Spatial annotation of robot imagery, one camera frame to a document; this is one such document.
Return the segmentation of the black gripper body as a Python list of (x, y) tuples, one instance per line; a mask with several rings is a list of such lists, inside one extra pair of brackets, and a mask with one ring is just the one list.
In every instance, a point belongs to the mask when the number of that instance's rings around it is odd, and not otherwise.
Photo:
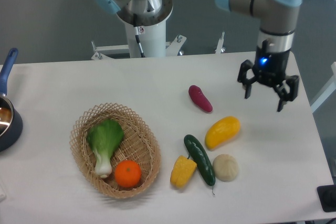
[(268, 87), (280, 85), (285, 80), (290, 51), (269, 53), (257, 48), (253, 73), (260, 84)]

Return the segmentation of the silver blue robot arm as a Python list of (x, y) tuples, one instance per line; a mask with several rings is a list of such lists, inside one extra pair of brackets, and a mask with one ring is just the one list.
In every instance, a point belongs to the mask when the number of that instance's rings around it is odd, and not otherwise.
[[(172, 52), (166, 44), (166, 20), (173, 10), (172, 0), (94, 0), (110, 15), (124, 23), (132, 58), (165, 57)], [(237, 80), (245, 97), (253, 83), (273, 88), (278, 94), (278, 110), (298, 94), (298, 76), (286, 74), (289, 53), (302, 0), (214, 0), (218, 8), (246, 14), (260, 20), (254, 61), (240, 65)]]

